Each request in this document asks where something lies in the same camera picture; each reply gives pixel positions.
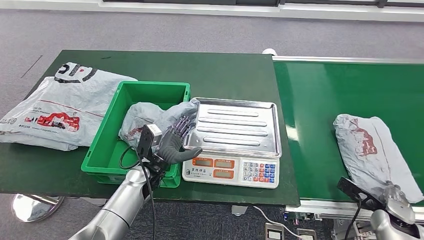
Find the electrical cord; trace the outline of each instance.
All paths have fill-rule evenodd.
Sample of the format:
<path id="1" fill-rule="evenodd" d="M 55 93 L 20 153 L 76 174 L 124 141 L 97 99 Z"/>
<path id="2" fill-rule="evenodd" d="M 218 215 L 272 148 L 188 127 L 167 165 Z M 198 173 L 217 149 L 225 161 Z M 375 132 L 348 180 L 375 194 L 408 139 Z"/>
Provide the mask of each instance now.
<path id="1" fill-rule="evenodd" d="M 300 239 L 303 239 L 303 237 L 301 237 L 301 236 L 299 236 L 299 235 L 297 235 L 297 234 L 295 234 L 294 232 L 292 232 L 292 231 L 290 231 L 290 229 L 288 229 L 287 227 L 286 227 L 286 225 L 284 225 L 284 224 L 282 224 L 282 223 L 279 223 L 279 222 L 276 222 L 276 221 L 271 221 L 266 215 L 265 215 L 265 213 L 262 211 L 262 209 L 260 209 L 259 207 L 257 207 L 257 206 L 253 206 L 255 209 L 257 209 L 257 210 L 259 210 L 260 211 L 260 213 L 265 217 L 265 219 L 266 220 L 268 220 L 268 222 L 270 222 L 270 223 L 272 223 L 272 224 L 275 224 L 275 225 L 279 225 L 279 226 L 282 226 L 283 228 L 285 228 L 291 235 L 293 235 L 293 236 L 295 236 L 295 237 L 298 237 L 298 238 L 300 238 Z"/>
<path id="2" fill-rule="evenodd" d="M 134 168 L 135 166 L 137 166 L 138 164 L 140 164 L 140 162 L 139 162 L 139 160 L 137 160 L 137 161 L 135 161 L 135 163 L 133 164 L 133 165 L 131 165 L 131 166 L 123 166 L 122 165 L 122 161 L 123 161 L 123 159 L 124 159 L 124 156 L 125 156 L 125 154 L 129 151 L 131 149 L 131 146 L 128 146 L 127 148 L 125 148 L 125 150 L 123 151 L 123 153 L 121 154 L 121 156 L 120 156 L 120 158 L 119 158 L 119 167 L 121 168 L 121 169 L 125 169 L 125 170 L 128 170 L 128 169 L 132 169 L 132 168 Z"/>
<path id="3" fill-rule="evenodd" d="M 148 179 L 147 176 L 147 171 L 145 166 L 143 165 L 143 161 L 142 161 L 142 157 L 140 157 L 139 153 L 137 151 L 135 151 L 135 154 L 137 154 L 137 161 L 135 161 L 135 163 L 131 166 L 123 166 L 122 165 L 122 160 L 124 159 L 125 154 L 131 149 L 131 146 L 128 146 L 122 153 L 122 155 L 119 158 L 119 166 L 121 169 L 132 169 L 137 165 L 141 166 L 141 169 L 143 170 L 144 176 L 146 178 L 146 183 L 147 183 L 147 188 L 148 188 L 148 194 L 150 195 L 150 200 L 151 200 L 151 208 L 153 210 L 153 240 L 155 240 L 156 238 L 156 213 L 155 213 L 155 202 L 153 201 L 153 191 L 152 191 L 152 186 L 150 185 L 150 181 Z"/>
<path id="4" fill-rule="evenodd" d="M 354 222 L 358 217 L 359 211 L 361 210 L 361 202 L 362 202 L 362 200 L 359 197 L 358 209 L 356 210 L 355 215 L 353 216 L 352 221 L 350 222 L 349 226 L 347 226 L 346 234 L 344 235 L 344 240 L 348 240 L 349 232 L 351 231 L 351 228 L 354 225 Z"/>
<path id="5" fill-rule="evenodd" d="M 148 180 L 146 168 L 143 165 L 142 158 L 140 157 L 140 155 L 137 151 L 135 151 L 135 153 L 137 154 L 137 159 L 138 159 L 137 162 L 140 163 L 141 169 L 143 169 L 143 173 L 144 173 L 144 176 L 145 176 L 146 181 L 147 181 L 148 193 L 150 194 L 151 208 L 152 208 L 152 211 L 153 211 L 153 240 L 155 240 L 155 238 L 156 238 L 156 224 L 155 224 L 156 223 L 156 213 L 155 213 L 155 202 L 153 201 L 152 186 L 150 185 L 150 181 Z"/>

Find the green table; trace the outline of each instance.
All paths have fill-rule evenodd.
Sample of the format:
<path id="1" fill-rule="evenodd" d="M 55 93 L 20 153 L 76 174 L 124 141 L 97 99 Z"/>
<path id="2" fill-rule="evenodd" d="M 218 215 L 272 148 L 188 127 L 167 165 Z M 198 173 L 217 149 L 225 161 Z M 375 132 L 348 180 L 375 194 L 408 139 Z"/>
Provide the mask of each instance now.
<path id="1" fill-rule="evenodd" d="M 350 201 L 336 188 L 348 175 L 332 123 L 344 113 L 381 118 L 424 190 L 424 64 L 390 62 L 274 58 L 301 199 Z"/>
<path id="2" fill-rule="evenodd" d="M 270 55 L 64 50 L 40 80 L 53 76 L 67 62 L 139 81 L 190 83 L 192 97 L 273 102 L 277 104 L 279 125 L 285 125 Z M 286 135 L 284 127 L 280 132 L 282 136 Z M 109 198 L 117 186 L 99 184 L 80 169 L 87 150 L 87 147 L 80 147 L 63 152 L 1 143 L 0 192 Z M 154 197 L 162 201 L 298 206 L 293 162 L 288 140 L 284 138 L 282 152 L 276 189 L 182 181 L 175 189 L 157 189 Z"/>
<path id="3" fill-rule="evenodd" d="M 278 104 L 279 111 L 282 106 L 279 126 L 289 140 L 282 142 L 280 170 L 284 174 L 277 189 L 183 181 L 177 189 L 156 191 L 160 200 L 291 206 L 299 205 L 299 197 L 303 202 L 350 202 L 336 188 L 340 177 L 347 176 L 332 126 L 341 113 L 380 117 L 424 189 L 420 148 L 424 143 L 420 125 L 424 122 L 424 64 L 290 57 L 274 57 L 272 62 L 270 56 L 260 54 L 67 50 L 44 75 L 51 76 L 67 61 L 141 81 L 188 82 L 193 97 L 270 101 Z M 0 192 L 107 198 L 116 187 L 97 184 L 80 171 L 86 151 L 84 147 L 61 152 L 0 144 Z"/>

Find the white cable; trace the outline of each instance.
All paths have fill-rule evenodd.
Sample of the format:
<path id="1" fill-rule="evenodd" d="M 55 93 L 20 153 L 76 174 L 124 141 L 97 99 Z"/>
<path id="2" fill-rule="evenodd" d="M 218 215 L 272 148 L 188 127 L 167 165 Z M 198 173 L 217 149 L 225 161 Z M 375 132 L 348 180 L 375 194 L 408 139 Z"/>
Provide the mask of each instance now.
<path id="1" fill-rule="evenodd" d="M 301 237 L 301 236 L 299 236 L 299 235 L 297 235 L 297 234 L 295 234 L 295 233 L 293 233 L 292 231 L 290 231 L 290 229 L 288 229 L 284 224 L 282 224 L 282 223 L 279 223 L 279 222 L 276 222 L 276 221 L 271 221 L 266 215 L 265 215 L 265 213 L 259 208 L 259 207 L 257 207 L 257 206 L 253 206 L 255 209 L 257 209 L 257 210 L 259 210 L 260 211 L 260 213 L 265 217 L 265 219 L 266 220 L 268 220 L 268 222 L 270 222 L 270 223 L 272 223 L 272 224 L 275 224 L 275 225 L 280 225 L 280 226 L 282 226 L 283 228 L 285 228 L 289 233 L 291 233 L 291 235 L 293 235 L 293 236 L 295 236 L 295 237 L 298 237 L 298 238 L 300 238 L 300 239 L 303 239 L 303 237 Z"/>

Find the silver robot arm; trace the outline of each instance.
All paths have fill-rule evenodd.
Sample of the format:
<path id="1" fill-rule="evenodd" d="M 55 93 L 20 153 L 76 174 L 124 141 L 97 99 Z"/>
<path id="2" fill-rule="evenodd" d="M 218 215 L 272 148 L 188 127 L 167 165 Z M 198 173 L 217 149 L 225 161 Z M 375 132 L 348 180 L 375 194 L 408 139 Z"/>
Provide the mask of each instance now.
<path id="1" fill-rule="evenodd" d="M 125 176 L 109 201 L 98 214 L 69 240 L 122 240 L 133 224 L 143 204 L 151 198 L 147 188 L 152 190 L 160 184 L 170 164 L 182 163 L 197 157 L 201 148 L 180 152 L 183 138 L 191 129 L 189 117 L 182 116 L 162 135 L 155 124 L 144 125 L 136 153 L 145 163 L 145 176 L 140 165 L 133 167 Z"/>
<path id="2" fill-rule="evenodd" d="M 337 188 L 361 208 L 373 211 L 370 223 L 377 240 L 424 239 L 424 227 L 415 223 L 414 210 L 398 185 L 387 181 L 379 199 L 345 177 L 340 178 Z"/>
<path id="3" fill-rule="evenodd" d="M 424 239 L 424 227 L 415 224 L 414 210 L 398 185 L 387 181 L 380 201 L 385 208 L 375 210 L 370 220 L 378 240 Z"/>
<path id="4" fill-rule="evenodd" d="M 69 240 L 121 240 L 127 234 L 144 202 L 146 177 L 141 166 L 129 170 L 125 180 L 97 215 Z"/>

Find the white plastic bag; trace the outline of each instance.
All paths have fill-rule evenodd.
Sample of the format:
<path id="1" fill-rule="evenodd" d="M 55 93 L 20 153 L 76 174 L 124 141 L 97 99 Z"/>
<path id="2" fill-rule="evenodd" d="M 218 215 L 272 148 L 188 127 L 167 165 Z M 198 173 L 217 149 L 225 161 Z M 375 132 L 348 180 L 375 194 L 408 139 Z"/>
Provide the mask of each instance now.
<path id="1" fill-rule="evenodd" d="M 164 133 L 183 115 L 196 118 L 198 107 L 199 101 L 196 99 L 181 102 L 166 111 L 150 102 L 138 102 L 129 107 L 118 135 L 126 144 L 136 149 L 145 124 L 156 124 Z"/>
<path id="2" fill-rule="evenodd" d="M 423 200 L 389 128 L 380 118 L 340 114 L 333 126 L 344 165 L 358 187 L 379 199 L 386 181 L 392 181 L 410 203 Z"/>
<path id="3" fill-rule="evenodd" d="M 0 120 L 0 142 L 90 146 L 122 81 L 136 79 L 68 62 Z"/>

